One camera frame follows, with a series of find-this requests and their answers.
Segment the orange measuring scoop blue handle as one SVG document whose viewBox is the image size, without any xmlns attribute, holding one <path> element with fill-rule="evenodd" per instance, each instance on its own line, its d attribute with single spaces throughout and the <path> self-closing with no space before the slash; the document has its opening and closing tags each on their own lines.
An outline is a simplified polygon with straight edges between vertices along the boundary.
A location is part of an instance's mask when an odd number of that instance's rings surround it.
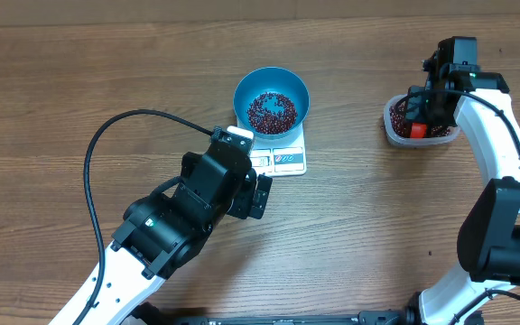
<svg viewBox="0 0 520 325">
<path fill-rule="evenodd" d="M 412 123 L 410 137 L 412 139 L 421 139 L 426 136 L 428 126 L 421 123 Z"/>
</svg>

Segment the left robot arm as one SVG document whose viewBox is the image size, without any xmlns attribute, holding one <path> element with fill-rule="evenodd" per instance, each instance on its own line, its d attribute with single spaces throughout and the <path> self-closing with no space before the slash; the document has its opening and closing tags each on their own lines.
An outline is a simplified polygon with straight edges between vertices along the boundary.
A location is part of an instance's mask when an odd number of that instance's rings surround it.
<svg viewBox="0 0 520 325">
<path fill-rule="evenodd" d="M 181 175 L 128 207 L 123 224 L 55 324 L 120 324 L 198 255 L 225 216 L 260 219 L 272 185 L 250 160 L 254 136 L 221 132 L 204 154 L 186 153 Z"/>
</svg>

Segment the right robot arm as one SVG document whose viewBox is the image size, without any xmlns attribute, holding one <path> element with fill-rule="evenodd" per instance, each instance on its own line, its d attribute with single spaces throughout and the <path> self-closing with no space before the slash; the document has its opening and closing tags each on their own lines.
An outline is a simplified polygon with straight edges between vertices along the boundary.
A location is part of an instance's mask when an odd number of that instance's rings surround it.
<svg viewBox="0 0 520 325">
<path fill-rule="evenodd" d="M 479 324 L 478 309 L 501 295 L 520 301 L 520 128 L 501 74 L 478 65 L 474 37 L 439 42 L 422 63 L 427 80 L 395 109 L 410 137 L 457 127 L 469 140 L 484 190 L 457 239 L 458 262 L 407 309 L 410 324 Z"/>
</svg>

